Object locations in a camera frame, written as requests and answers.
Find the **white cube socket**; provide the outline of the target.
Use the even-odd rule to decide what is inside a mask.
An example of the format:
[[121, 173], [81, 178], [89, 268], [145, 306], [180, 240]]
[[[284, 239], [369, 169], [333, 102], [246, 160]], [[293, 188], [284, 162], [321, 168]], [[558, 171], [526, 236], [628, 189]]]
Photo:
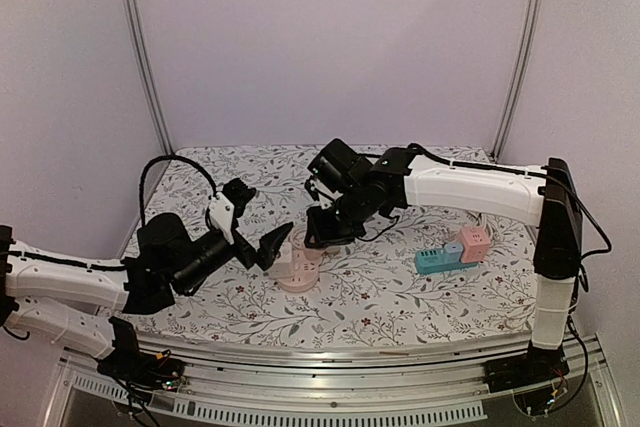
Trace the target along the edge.
[[275, 280], [286, 279], [294, 273], [294, 254], [292, 244], [285, 241], [280, 247], [277, 258], [268, 269], [267, 275]]

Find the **round pink socket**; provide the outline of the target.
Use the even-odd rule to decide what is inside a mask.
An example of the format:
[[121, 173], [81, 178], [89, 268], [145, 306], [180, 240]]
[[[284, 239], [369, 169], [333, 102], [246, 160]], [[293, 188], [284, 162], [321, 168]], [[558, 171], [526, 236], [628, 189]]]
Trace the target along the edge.
[[319, 280], [322, 253], [309, 249], [293, 249], [294, 273], [286, 279], [275, 280], [278, 286], [292, 293], [310, 290]]

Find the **teal power strip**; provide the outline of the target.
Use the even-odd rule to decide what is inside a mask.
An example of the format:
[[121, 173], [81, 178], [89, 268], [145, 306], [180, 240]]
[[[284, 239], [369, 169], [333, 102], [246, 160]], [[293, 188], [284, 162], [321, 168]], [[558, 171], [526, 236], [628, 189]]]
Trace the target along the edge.
[[443, 248], [422, 250], [414, 258], [415, 269], [418, 274], [431, 275], [453, 270], [446, 270], [443, 261]]

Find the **small blue plug adapter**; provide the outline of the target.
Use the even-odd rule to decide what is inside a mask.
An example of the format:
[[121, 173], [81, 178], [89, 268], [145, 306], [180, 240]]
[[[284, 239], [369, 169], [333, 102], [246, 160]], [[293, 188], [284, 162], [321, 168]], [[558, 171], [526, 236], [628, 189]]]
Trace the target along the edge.
[[461, 256], [464, 247], [460, 242], [454, 241], [446, 243], [443, 247], [443, 261], [446, 270], [456, 270], [460, 268]]

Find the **pink cube socket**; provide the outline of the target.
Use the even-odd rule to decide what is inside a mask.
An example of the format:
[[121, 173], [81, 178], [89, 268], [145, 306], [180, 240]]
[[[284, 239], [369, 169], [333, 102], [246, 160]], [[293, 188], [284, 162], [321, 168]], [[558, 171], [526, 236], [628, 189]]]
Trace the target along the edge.
[[457, 234], [457, 240], [463, 247], [460, 257], [463, 264], [482, 262], [491, 246], [489, 236], [480, 226], [462, 228]]

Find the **small pink plug adapter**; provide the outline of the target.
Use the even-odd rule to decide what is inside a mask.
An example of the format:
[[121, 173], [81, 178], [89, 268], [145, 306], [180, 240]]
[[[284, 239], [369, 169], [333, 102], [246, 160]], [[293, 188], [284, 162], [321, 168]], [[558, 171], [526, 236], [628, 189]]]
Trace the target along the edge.
[[324, 251], [329, 253], [336, 253], [340, 251], [339, 245], [332, 245], [327, 243], [313, 243], [313, 242], [305, 242], [305, 247], [307, 249], [316, 250], [316, 251]]

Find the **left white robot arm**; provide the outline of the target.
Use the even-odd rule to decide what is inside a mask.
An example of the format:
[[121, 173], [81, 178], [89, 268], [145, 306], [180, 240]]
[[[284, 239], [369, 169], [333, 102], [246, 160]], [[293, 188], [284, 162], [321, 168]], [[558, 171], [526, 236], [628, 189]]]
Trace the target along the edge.
[[1, 261], [7, 268], [10, 296], [51, 294], [92, 303], [125, 314], [153, 315], [174, 304], [174, 297], [195, 294], [207, 277], [236, 259], [246, 268], [268, 270], [293, 228], [286, 223], [260, 238], [253, 248], [231, 225], [227, 238], [213, 228], [190, 238], [173, 213], [153, 217], [137, 231], [139, 255], [115, 261], [58, 258], [20, 244], [12, 228], [1, 227]]

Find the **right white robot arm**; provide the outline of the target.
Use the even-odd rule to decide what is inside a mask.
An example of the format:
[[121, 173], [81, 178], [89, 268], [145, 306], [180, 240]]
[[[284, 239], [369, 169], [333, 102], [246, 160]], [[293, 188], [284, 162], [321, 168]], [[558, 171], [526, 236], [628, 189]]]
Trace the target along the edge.
[[306, 189], [316, 201], [307, 211], [310, 249], [349, 244], [364, 223], [394, 209], [437, 206], [505, 217], [537, 228], [533, 265], [538, 277], [532, 349], [517, 362], [517, 374], [537, 383], [556, 364], [580, 268], [589, 222], [605, 245], [612, 243], [579, 198], [568, 164], [549, 158], [542, 166], [509, 167], [445, 158], [412, 143], [392, 147], [376, 160], [334, 139], [313, 158]]

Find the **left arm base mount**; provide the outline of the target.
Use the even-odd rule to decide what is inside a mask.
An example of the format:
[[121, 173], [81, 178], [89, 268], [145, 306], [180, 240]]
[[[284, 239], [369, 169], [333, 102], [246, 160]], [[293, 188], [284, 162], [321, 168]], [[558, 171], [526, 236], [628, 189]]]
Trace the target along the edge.
[[170, 349], [151, 354], [139, 347], [134, 327], [110, 317], [110, 350], [96, 358], [97, 371], [110, 377], [126, 393], [130, 418], [138, 426], [160, 426], [149, 410], [155, 391], [176, 391], [184, 382], [185, 363]]

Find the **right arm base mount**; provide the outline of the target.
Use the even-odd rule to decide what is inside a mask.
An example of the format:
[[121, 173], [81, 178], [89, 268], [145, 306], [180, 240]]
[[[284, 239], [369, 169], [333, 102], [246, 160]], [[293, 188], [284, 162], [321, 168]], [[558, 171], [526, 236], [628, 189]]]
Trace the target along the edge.
[[589, 374], [589, 354], [572, 316], [566, 328], [577, 341], [584, 365], [578, 384], [569, 386], [570, 368], [563, 346], [556, 350], [538, 349], [529, 343], [525, 353], [486, 361], [483, 382], [490, 393], [512, 391], [518, 411], [531, 419], [548, 417], [568, 407], [582, 392]]

